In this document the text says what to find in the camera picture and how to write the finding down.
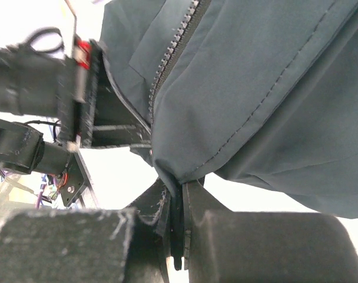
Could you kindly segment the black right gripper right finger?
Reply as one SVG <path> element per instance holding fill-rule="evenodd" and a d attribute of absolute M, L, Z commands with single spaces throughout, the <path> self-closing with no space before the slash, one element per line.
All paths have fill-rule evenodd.
<path fill-rule="evenodd" d="M 183 185 L 190 282 L 358 282 L 344 226 L 319 213 L 233 212 L 198 181 Z"/>

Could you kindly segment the dark green grey jacket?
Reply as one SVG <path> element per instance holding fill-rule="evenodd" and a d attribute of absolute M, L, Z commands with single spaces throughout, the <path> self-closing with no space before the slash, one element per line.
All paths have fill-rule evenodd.
<path fill-rule="evenodd" d="M 174 198 L 215 173 L 358 218 L 358 1 L 111 1 L 100 39 Z"/>

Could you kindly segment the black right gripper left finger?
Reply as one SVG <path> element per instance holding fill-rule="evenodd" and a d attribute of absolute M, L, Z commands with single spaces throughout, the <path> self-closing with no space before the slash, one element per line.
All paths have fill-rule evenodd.
<path fill-rule="evenodd" d="M 168 282 L 161 180 L 120 210 L 29 209 L 0 221 L 0 282 Z"/>

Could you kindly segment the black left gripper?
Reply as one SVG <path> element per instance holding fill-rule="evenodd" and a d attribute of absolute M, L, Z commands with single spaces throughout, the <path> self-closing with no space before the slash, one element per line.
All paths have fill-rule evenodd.
<path fill-rule="evenodd" d="M 64 54 L 59 142 L 67 149 L 150 148 L 151 127 L 121 91 L 98 43 L 75 35 Z"/>

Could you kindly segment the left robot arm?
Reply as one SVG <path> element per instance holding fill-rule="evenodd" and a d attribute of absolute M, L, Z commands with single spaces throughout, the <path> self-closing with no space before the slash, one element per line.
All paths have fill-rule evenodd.
<path fill-rule="evenodd" d="M 59 33 L 39 29 L 18 45 L 0 48 L 0 112 L 38 116 L 54 131 L 48 143 L 31 121 L 0 120 L 0 169 L 56 178 L 68 207 L 91 187 L 79 148 L 149 148 L 150 127 L 114 82 L 98 42 L 72 35 L 72 54 L 63 59 L 53 56 L 63 43 L 34 48 L 39 37 Z"/>

